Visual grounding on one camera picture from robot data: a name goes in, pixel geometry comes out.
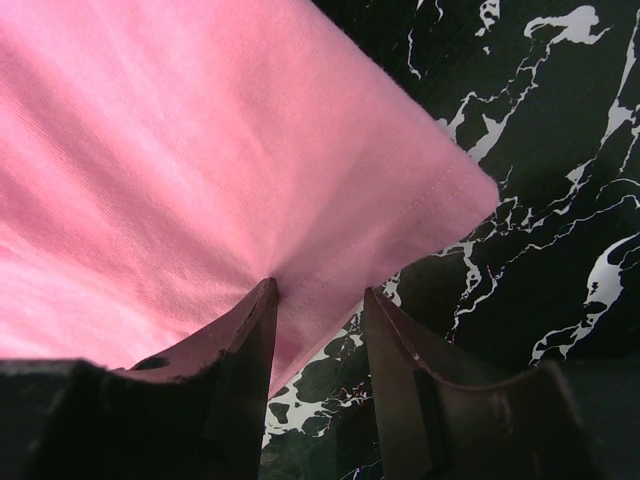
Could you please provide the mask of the pink t-shirt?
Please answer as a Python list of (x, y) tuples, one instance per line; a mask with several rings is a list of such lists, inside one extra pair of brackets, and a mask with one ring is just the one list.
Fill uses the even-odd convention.
[(279, 290), (271, 390), (496, 208), (308, 1), (1, 5), (1, 354), (128, 367)]

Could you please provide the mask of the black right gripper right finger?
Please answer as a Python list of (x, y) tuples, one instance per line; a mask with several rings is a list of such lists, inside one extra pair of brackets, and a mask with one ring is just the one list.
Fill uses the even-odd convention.
[(512, 373), (374, 289), (363, 331), (386, 478), (638, 477), (637, 359), (544, 361)]

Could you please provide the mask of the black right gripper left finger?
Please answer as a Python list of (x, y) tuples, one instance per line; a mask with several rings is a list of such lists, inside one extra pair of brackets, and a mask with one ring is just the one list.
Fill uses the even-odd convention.
[(254, 479), (278, 289), (131, 369), (81, 359), (1, 364), (5, 479)]

